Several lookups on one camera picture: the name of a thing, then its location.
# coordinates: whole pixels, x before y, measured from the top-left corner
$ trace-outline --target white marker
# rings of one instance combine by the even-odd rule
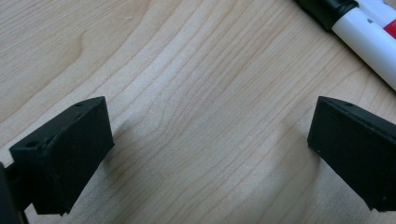
[[[383,0],[356,0],[370,19],[396,38],[396,10]]]
[[[396,90],[396,40],[352,0],[297,0]]]

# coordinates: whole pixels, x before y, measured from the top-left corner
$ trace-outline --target black object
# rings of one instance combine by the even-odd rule
[[[308,145],[370,209],[396,210],[396,125],[353,104],[319,97]]]
[[[0,210],[22,220],[7,223],[23,223],[30,203],[40,215],[69,213],[113,146],[105,97],[72,105],[23,138],[10,149],[15,162],[0,166]]]
[[[353,0],[295,0],[301,7],[311,14],[320,25],[330,31],[335,23],[349,10],[358,7]]]

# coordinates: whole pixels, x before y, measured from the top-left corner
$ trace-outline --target whiteboard marker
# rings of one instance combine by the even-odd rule
[[[352,0],[297,0],[396,90],[396,40]]]
[[[396,10],[383,0],[357,0],[359,8],[370,19],[396,38]]]

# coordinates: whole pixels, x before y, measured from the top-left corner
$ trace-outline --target wooden table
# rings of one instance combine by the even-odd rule
[[[69,215],[31,223],[394,223],[306,138],[318,96],[396,122],[395,91],[291,0],[0,1],[4,165],[100,95],[116,146]]]

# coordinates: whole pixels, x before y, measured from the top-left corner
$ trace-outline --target screw hole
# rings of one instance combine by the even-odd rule
[[[27,146],[27,147],[35,147],[35,146],[37,146],[38,144],[39,144],[38,141],[32,141],[32,142],[29,142],[28,144],[26,144],[26,146]]]

